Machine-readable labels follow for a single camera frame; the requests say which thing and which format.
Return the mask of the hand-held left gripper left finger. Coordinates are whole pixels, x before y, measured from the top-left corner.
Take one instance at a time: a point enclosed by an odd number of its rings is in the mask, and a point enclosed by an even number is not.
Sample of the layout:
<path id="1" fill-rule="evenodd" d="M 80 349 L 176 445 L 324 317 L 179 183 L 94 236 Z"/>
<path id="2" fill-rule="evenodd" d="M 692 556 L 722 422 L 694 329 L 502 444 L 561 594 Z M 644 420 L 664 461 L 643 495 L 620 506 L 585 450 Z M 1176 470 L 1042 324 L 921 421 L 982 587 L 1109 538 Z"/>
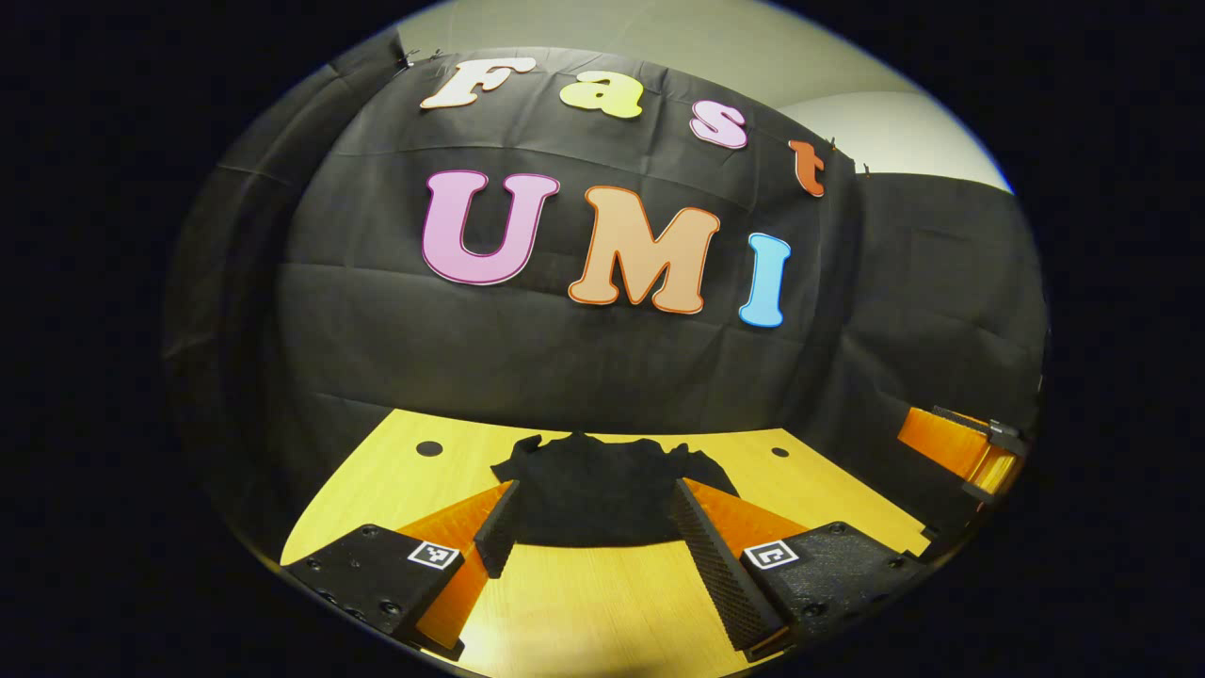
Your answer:
<path id="1" fill-rule="evenodd" d="M 515 546 L 519 488 L 502 482 L 408 526 L 354 527 L 286 572 L 357 621 L 455 660 L 487 580 Z"/>

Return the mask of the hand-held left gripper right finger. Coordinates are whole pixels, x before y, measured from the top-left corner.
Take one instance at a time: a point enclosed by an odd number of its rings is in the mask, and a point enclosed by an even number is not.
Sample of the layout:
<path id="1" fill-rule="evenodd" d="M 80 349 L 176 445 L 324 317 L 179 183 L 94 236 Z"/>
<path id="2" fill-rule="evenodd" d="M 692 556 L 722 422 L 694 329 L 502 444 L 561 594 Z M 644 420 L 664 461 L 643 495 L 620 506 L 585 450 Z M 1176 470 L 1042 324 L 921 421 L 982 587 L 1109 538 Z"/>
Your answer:
<path id="1" fill-rule="evenodd" d="M 848 523 L 805 527 L 692 479 L 676 481 L 670 515 L 750 662 L 831 639 L 931 571 Z"/>

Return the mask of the black shirt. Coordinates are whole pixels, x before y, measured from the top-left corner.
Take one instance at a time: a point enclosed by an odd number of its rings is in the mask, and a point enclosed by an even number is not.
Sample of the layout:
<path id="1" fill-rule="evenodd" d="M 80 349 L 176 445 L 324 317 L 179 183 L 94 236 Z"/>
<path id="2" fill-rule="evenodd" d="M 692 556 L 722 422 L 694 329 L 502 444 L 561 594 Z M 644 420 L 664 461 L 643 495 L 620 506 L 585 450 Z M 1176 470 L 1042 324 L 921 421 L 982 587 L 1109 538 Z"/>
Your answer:
<path id="1" fill-rule="evenodd" d="M 581 432 L 548 443 L 531 435 L 490 470 L 521 482 L 521 544 L 546 548 L 678 541 L 668 505 L 681 477 L 737 494 L 719 462 L 687 444 L 666 452 L 651 440 L 611 444 Z"/>

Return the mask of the black backdrop cloth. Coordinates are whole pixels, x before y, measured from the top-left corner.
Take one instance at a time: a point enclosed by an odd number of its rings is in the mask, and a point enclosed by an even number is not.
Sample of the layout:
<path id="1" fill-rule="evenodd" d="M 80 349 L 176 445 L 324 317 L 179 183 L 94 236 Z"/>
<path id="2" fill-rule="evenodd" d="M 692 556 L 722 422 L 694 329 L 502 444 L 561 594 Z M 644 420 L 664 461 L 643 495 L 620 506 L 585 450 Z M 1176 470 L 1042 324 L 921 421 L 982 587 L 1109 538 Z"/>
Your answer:
<path id="1" fill-rule="evenodd" d="M 586 434 L 782 428 L 942 540 L 975 502 L 909 408 L 1031 434 L 1050 312 L 1019 202 L 856 171 L 656 63 L 518 46 L 296 83 L 186 219 L 169 391 L 214 503 L 280 558 L 392 411 Z"/>

